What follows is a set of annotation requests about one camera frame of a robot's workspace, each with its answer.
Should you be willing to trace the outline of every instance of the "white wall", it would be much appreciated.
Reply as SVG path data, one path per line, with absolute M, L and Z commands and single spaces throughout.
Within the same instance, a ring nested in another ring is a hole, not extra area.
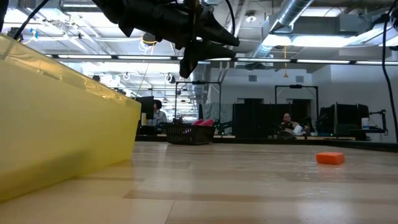
M 388 67 L 398 105 L 398 69 Z M 395 131 L 392 110 L 389 101 L 386 79 L 380 66 L 330 65 L 313 74 L 313 84 L 320 88 L 320 106 L 330 106 L 336 102 L 342 104 L 364 104 L 370 111 L 387 110 L 388 136 L 369 135 L 374 141 L 394 142 Z M 382 127 L 381 116 L 371 116 Z

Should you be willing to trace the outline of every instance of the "black metal frame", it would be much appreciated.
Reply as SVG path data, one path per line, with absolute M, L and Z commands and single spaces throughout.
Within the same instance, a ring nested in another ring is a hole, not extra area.
M 178 93 L 178 84 L 180 83 L 187 83 L 187 84 L 192 84 L 192 85 L 206 85 L 206 84 L 217 84 L 220 87 L 220 100 L 219 100 L 219 108 L 218 108 L 218 120 L 221 123 L 221 82 L 203 82 L 203 81 L 194 81 L 194 82 L 175 82 L 175 104 L 174 104 L 174 118 L 177 119 L 177 93 Z
M 293 88 L 293 89 L 301 89 L 301 88 L 314 88 L 316 91 L 316 98 L 317 98 L 317 119 L 319 117 L 319 92 L 318 92 L 318 87 L 317 86 L 303 86 L 303 85 L 276 85 L 275 86 L 275 105 L 278 104 L 278 88 L 279 87 L 284 87 L 284 88 Z

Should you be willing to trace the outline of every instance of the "ceiling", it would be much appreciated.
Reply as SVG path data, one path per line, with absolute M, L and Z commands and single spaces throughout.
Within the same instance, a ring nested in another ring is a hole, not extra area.
M 15 2 L 17 1 L 11 0 L 11 7 L 7 11 L 3 32 L 11 27 L 21 26 L 30 12 L 30 9 L 17 7 Z M 40 10 L 23 32 L 25 39 L 23 43 L 43 54 L 183 55 L 183 49 L 174 49 L 174 45 L 166 40 L 154 46 L 142 44 L 141 36 L 143 32 L 137 29 L 134 30 L 130 38 L 127 38 L 116 24 L 108 21 L 100 13 L 98 8 L 92 7 L 94 5 L 91 1 L 64 0 L 62 1 L 62 6 L 59 5 L 59 0 L 51 2 L 51 4 Z M 302 17 L 317 17 L 321 19 L 322 17 L 337 18 L 339 16 L 352 15 L 357 19 L 363 20 L 364 23 L 369 23 L 368 18 L 380 14 L 391 2 L 392 0 L 315 0 L 304 11 Z M 236 22 L 239 30 L 238 37 L 241 41 L 240 46 L 233 47 L 233 50 L 239 55 L 247 56 L 255 51 L 265 39 L 263 33 L 264 21 L 268 16 L 280 10 L 282 0 L 232 0 L 231 3 L 236 13 Z M 230 27 L 230 16 L 225 1 L 221 1 L 213 7 L 217 21 L 228 29 Z M 248 12 L 251 12 L 256 17 L 254 22 L 246 21 Z M 364 45 L 361 47 L 303 47 L 290 45 L 274 47 L 270 55 L 274 58 L 333 60 L 360 58 L 371 60 L 380 59 L 381 48 L 378 45 Z M 196 80 L 198 77 L 208 81 L 218 81 L 222 74 L 217 63 L 211 63 L 199 68 L 189 80 L 179 78 L 179 67 L 176 63 L 116 63 L 98 60 L 97 62 L 66 64 L 85 75 L 102 76 L 102 82 L 109 87 L 130 88 L 128 95 L 135 96 L 141 85 L 142 89 L 139 90 L 139 96 L 155 95 L 159 99 L 168 98 L 164 103 L 170 117 L 174 113 L 174 106 L 169 101 L 174 100 L 173 95 L 175 93 L 175 85 L 168 81 L 170 75 L 174 76 L 177 81 L 182 82 Z M 305 76 L 318 68 L 319 66 L 312 65 L 289 65 L 287 70 L 293 75 Z M 273 85 L 274 83 L 283 82 L 283 80 L 281 81 L 274 77 L 275 74 L 283 75 L 285 73 L 284 70 L 285 65 L 280 63 L 268 66 L 266 70 L 254 71 L 251 75 L 258 74 L 259 79 L 256 83 L 250 83 L 248 82 L 248 75 L 250 75 L 248 71 L 230 66 L 226 69 L 223 84 L 265 85 L 267 83 Z M 191 116 L 189 114 L 195 116 L 197 113 L 196 105 L 201 103 L 199 99 L 205 101 L 207 92 L 208 86 L 205 85 L 199 88 L 194 88 L 191 84 L 185 86 L 182 89 L 181 98 L 186 100 L 178 104 L 180 108 L 183 108 L 183 110 L 178 110 L 178 113 L 184 116 Z

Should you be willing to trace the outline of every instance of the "wooden floor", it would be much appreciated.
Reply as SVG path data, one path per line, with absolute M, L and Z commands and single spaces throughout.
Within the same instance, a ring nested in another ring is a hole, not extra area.
M 346 162 L 319 165 L 322 151 Z M 398 154 L 138 142 L 132 161 L 0 204 L 0 223 L 393 224 Z

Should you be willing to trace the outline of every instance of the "pink object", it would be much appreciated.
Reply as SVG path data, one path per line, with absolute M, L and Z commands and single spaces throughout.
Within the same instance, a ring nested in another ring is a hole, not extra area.
M 195 121 L 192 125 L 199 125 L 199 124 L 202 124 L 202 123 L 203 123 L 203 120 L 200 119 L 200 120 Z
M 199 126 L 208 126 L 212 127 L 214 124 L 214 121 L 212 119 L 208 119 L 207 121 L 202 122 L 202 124 L 199 124 Z

